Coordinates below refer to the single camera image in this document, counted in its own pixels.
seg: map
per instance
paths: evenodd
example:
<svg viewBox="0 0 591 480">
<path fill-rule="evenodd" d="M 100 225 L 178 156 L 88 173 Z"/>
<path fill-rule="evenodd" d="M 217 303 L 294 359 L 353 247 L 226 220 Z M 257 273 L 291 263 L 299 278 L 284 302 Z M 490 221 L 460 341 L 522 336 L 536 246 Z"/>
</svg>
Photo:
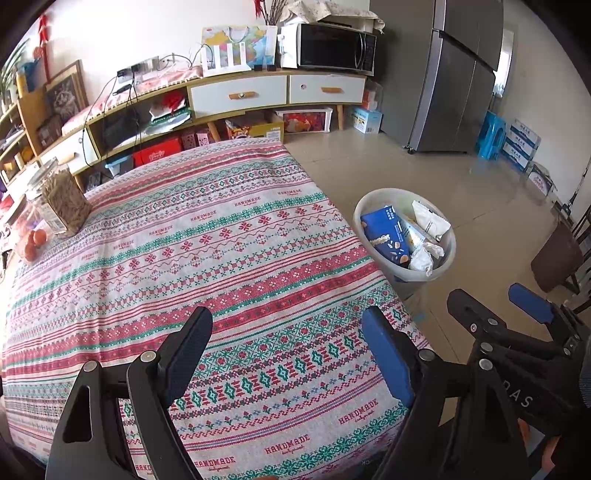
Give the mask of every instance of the map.
<svg viewBox="0 0 591 480">
<path fill-rule="evenodd" d="M 277 27 L 267 25 L 206 27 L 203 29 L 201 43 L 210 47 L 219 46 L 220 65 L 215 68 L 228 67 L 228 45 L 232 45 L 234 65 L 240 65 L 240 43 L 245 44 L 246 63 L 250 68 L 255 65 L 275 63 L 275 45 L 277 43 Z M 212 62 L 213 51 L 209 48 L 207 60 Z"/>
</svg>

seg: blue plastic bin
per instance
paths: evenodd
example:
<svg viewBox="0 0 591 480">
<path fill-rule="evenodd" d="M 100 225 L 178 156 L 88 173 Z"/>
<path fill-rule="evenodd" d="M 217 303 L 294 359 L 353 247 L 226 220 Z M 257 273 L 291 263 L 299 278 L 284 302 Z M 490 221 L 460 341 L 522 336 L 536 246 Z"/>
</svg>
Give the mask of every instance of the blue plastic bin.
<svg viewBox="0 0 591 480">
<path fill-rule="evenodd" d="M 126 155 L 124 157 L 117 158 L 117 160 L 113 160 L 110 163 L 105 163 L 105 167 L 111 171 L 111 175 L 116 177 L 133 170 L 134 161 L 131 158 L 131 155 Z"/>
</svg>

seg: cabinet leg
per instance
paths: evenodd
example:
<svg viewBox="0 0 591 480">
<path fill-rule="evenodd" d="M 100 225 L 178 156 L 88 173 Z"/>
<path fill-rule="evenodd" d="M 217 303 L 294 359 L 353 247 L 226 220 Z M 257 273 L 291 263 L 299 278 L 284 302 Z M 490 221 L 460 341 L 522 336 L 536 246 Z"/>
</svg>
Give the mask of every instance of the cabinet leg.
<svg viewBox="0 0 591 480">
<path fill-rule="evenodd" d="M 80 175 L 74 175 L 74 180 L 76 181 L 76 185 L 82 193 L 84 193 L 84 182 L 82 181 L 82 177 Z"/>
<path fill-rule="evenodd" d="M 207 126 L 209 127 L 209 131 L 212 133 L 212 137 L 216 142 L 221 141 L 221 137 L 219 132 L 217 131 L 217 127 L 215 122 L 207 122 Z"/>
<path fill-rule="evenodd" d="M 337 105 L 336 106 L 336 116 L 339 120 L 339 130 L 345 129 L 345 116 L 343 115 L 343 106 Z"/>
</svg>

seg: jar lid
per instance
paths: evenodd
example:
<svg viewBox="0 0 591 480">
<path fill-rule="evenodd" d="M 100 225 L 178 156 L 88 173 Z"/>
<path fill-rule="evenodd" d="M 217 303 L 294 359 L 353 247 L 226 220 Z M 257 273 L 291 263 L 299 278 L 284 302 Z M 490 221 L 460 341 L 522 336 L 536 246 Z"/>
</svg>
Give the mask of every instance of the jar lid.
<svg viewBox="0 0 591 480">
<path fill-rule="evenodd" d="M 41 190 L 39 189 L 39 186 L 41 185 L 43 180 L 45 180 L 47 174 L 55 170 L 55 168 L 57 168 L 57 165 L 57 158 L 54 157 L 52 160 L 50 160 L 45 165 L 41 166 L 41 168 L 39 168 L 39 170 L 35 172 L 35 174 L 31 177 L 31 180 L 29 180 L 29 183 L 27 184 L 27 199 L 34 200 L 37 197 L 39 197 L 39 195 L 41 195 Z"/>
</svg>

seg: refrigerator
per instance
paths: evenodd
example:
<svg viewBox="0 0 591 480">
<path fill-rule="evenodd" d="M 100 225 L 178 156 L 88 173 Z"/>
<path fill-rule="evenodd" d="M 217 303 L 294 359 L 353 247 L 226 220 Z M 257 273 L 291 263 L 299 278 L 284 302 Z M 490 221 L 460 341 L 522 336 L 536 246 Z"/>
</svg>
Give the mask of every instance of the refrigerator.
<svg viewBox="0 0 591 480">
<path fill-rule="evenodd" d="M 472 152 L 495 84 L 502 0 L 371 0 L 384 22 L 381 129 L 410 153 Z"/>
</svg>

